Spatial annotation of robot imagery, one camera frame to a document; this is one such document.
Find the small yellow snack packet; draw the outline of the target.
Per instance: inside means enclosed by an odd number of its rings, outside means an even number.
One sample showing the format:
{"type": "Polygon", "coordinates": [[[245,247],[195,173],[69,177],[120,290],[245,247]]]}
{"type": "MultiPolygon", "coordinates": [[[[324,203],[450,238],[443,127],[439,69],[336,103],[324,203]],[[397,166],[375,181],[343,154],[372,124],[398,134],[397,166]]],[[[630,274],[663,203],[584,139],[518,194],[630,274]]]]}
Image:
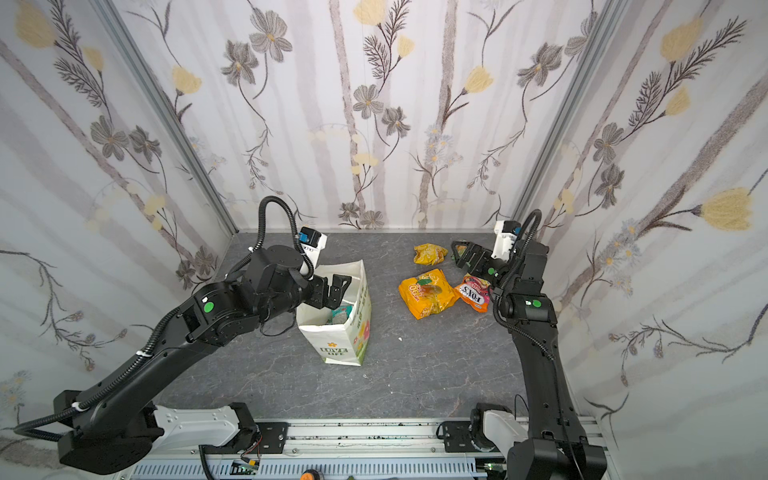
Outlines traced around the small yellow snack packet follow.
{"type": "Polygon", "coordinates": [[[413,262],[416,265],[433,266],[442,263],[449,251],[439,245],[425,243],[414,247],[413,262]]]}

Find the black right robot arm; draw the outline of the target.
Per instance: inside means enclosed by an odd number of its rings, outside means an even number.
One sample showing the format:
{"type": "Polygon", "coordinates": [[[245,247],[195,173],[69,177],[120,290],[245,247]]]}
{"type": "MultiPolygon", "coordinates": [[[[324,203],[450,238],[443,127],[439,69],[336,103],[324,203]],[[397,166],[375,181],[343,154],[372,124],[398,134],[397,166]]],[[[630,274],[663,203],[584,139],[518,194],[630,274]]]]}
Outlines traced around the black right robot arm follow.
{"type": "Polygon", "coordinates": [[[521,222],[502,222],[493,248],[451,244],[456,265],[488,282],[489,310],[512,336],[527,394],[526,424],[506,407],[477,404],[469,442],[477,451],[502,454],[508,479],[600,479],[608,469],[605,449],[590,443],[574,409],[555,308],[543,291],[549,249],[534,239],[541,219],[535,209],[521,222]]]}

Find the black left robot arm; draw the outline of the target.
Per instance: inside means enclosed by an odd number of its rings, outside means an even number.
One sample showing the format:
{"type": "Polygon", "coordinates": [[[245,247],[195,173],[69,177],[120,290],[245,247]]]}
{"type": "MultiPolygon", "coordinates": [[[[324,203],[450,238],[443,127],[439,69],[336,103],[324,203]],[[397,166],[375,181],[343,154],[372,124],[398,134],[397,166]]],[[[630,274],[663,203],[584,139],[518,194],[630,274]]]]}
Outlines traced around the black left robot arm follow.
{"type": "Polygon", "coordinates": [[[17,425],[14,434],[55,443],[65,466],[117,473],[170,434],[152,400],[191,366],[302,305],[338,308],[352,280],[316,274],[288,204],[277,196],[263,198],[258,221],[252,251],[224,280],[202,287],[169,311],[115,372],[88,390],[61,392],[53,414],[17,425]]]}

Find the orange red snack packet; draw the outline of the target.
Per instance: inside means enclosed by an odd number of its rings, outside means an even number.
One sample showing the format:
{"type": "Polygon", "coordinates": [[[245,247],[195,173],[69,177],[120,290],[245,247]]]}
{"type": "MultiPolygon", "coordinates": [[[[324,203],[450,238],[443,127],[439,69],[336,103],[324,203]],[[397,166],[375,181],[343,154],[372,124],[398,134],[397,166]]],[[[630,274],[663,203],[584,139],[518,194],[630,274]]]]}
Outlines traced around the orange red snack packet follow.
{"type": "Polygon", "coordinates": [[[473,310],[485,313],[491,304],[490,283],[481,278],[465,274],[461,283],[454,288],[459,298],[473,310]]]}

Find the large yellow snack bag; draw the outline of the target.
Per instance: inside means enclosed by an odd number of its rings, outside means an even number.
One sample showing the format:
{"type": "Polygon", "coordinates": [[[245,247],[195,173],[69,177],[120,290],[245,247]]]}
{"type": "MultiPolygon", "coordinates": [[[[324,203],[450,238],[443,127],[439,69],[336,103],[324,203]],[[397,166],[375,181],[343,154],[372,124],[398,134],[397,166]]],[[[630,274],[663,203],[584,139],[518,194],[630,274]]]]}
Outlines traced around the large yellow snack bag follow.
{"type": "Polygon", "coordinates": [[[417,277],[403,280],[398,292],[411,315],[421,320],[452,307],[458,293],[448,283],[441,269],[433,269],[417,277]]]}

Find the white floral paper bag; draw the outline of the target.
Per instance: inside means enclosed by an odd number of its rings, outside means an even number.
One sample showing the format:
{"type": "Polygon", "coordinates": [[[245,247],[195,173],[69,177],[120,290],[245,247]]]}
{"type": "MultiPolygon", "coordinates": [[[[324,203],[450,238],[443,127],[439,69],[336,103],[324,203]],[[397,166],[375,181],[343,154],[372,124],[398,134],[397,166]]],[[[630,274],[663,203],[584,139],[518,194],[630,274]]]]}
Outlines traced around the white floral paper bag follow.
{"type": "Polygon", "coordinates": [[[362,260],[350,263],[319,266],[315,275],[350,275],[352,283],[341,305],[353,305],[351,318],[343,325],[328,325],[331,309],[316,309],[305,303],[297,308],[299,330],[327,364],[361,366],[371,331],[372,302],[365,264],[362,260]]]}

